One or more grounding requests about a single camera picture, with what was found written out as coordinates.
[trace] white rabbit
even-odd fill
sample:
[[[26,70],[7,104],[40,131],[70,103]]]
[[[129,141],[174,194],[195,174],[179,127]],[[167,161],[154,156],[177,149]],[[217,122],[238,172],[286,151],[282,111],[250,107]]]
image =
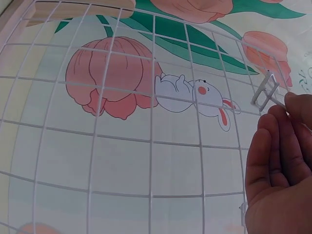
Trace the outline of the white rabbit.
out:
[[[176,77],[173,75],[161,74],[155,79],[155,94],[170,98],[179,98],[183,100],[193,101],[193,86],[186,80],[185,76]],[[167,98],[156,98],[158,103],[170,112],[182,112],[188,109],[192,103]]]
[[[220,127],[226,132],[229,131],[231,127],[229,114],[221,107],[234,108],[235,113],[239,114],[240,108],[237,103],[223,98],[221,93],[205,80],[196,80],[194,86],[193,83],[193,81],[187,82],[184,75],[177,77],[162,73],[161,78],[156,77],[155,94],[192,102],[197,99],[199,103],[198,112],[207,117],[218,117]],[[160,106],[170,112],[185,111],[193,104],[162,97],[156,99]]]

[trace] white plastic clip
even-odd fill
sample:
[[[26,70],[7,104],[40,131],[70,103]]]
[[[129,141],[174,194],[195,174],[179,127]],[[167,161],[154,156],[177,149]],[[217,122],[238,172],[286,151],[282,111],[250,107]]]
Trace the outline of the white plastic clip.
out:
[[[268,84],[270,86],[271,91],[268,92],[268,90],[266,88],[266,84]],[[273,97],[273,94],[276,92],[276,90],[278,90],[279,85],[280,85],[280,83],[278,83],[276,81],[274,74],[268,70],[268,72],[265,75],[264,80],[261,82],[258,90],[255,92],[255,94],[252,98],[251,104],[258,107],[260,111],[263,111],[265,106],[268,104],[269,100],[271,100],[275,104],[282,106],[284,109],[286,109],[286,106],[283,103],[281,103],[280,101],[276,100]],[[259,105],[257,99],[259,98],[259,96],[262,92],[265,94],[266,99],[262,105]]]

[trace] wooden board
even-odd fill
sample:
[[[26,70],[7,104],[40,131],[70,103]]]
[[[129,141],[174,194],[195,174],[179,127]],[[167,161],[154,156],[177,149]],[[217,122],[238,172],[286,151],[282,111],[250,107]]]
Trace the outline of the wooden board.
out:
[[[61,3],[51,16],[51,21],[62,20],[66,18],[74,18],[82,16],[88,4],[93,3],[87,12],[87,15],[106,15],[117,17],[119,8],[124,8],[121,17],[130,17],[135,7],[135,0],[76,0],[73,2]],[[45,22],[51,12],[57,6],[58,1],[39,1],[35,3],[36,12],[27,26],[32,26]]]

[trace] flower stem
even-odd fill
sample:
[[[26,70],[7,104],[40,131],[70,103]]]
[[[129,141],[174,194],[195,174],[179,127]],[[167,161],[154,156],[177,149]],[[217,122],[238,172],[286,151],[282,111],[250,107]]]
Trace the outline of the flower stem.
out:
[[[101,23],[109,25],[109,22],[104,16],[97,15],[97,18]],[[110,26],[104,26],[104,29],[105,29],[107,37],[111,38],[114,34],[112,28]]]
[[[225,25],[224,23],[221,23],[220,21],[211,21],[211,24],[222,28],[223,30],[227,31],[229,34],[231,34],[232,36],[236,37],[239,40],[242,40],[242,36],[240,34],[238,34],[237,31],[235,31],[234,29],[230,28],[229,26]]]

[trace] wall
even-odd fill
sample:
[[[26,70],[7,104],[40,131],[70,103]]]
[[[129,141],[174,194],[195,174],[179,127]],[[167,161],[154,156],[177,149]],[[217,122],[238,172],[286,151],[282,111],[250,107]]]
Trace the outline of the wall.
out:
[[[9,5],[11,0],[1,0],[0,2],[0,13]]]

